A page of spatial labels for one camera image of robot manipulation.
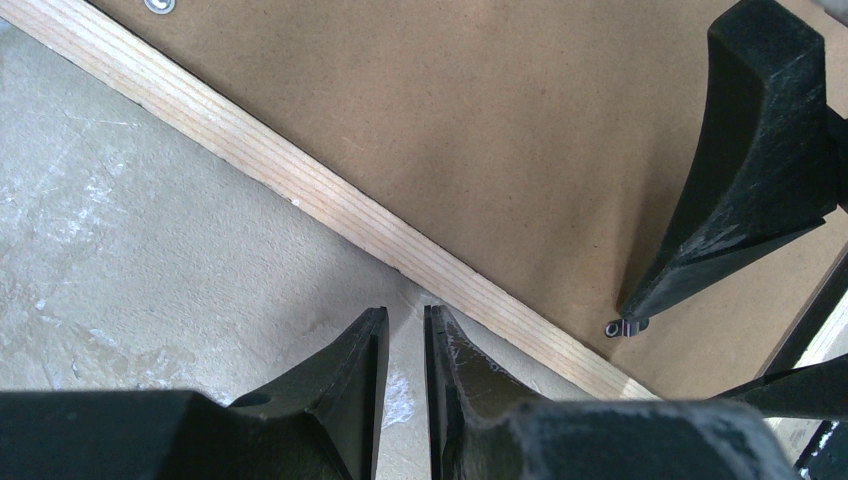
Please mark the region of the brown cardboard backing board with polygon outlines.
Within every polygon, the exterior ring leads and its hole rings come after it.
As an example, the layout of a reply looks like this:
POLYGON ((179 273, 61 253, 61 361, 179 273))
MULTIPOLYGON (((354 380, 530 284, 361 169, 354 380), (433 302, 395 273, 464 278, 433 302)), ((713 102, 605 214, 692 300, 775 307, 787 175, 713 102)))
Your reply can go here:
POLYGON ((758 376, 826 223, 608 339, 694 157, 726 1, 103 1, 115 21, 653 393, 758 376))

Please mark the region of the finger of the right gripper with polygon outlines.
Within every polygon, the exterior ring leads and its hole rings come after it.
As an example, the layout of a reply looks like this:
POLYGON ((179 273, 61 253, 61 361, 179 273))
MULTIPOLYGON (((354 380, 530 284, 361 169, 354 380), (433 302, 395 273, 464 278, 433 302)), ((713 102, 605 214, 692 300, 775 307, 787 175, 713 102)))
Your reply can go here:
POLYGON ((760 411, 766 418, 847 420, 847 355, 761 376, 716 395, 760 411))
POLYGON ((818 228, 837 205, 825 42, 775 1, 709 27, 705 112, 658 252, 619 315, 650 319, 818 228))

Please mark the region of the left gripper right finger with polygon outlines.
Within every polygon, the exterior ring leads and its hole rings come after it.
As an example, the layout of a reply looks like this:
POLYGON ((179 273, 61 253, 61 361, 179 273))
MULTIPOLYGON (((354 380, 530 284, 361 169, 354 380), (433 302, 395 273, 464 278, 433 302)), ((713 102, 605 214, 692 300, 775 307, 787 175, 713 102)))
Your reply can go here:
POLYGON ((424 311, 435 479, 793 479, 751 408, 729 401, 554 401, 424 311))

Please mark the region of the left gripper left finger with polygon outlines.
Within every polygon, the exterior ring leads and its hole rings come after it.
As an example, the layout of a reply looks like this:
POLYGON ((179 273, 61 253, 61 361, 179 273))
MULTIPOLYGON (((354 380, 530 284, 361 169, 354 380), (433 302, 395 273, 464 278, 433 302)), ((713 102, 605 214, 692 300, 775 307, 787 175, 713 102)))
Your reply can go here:
POLYGON ((334 341, 222 406, 191 390, 1 396, 5 479, 372 479, 389 319, 334 341))

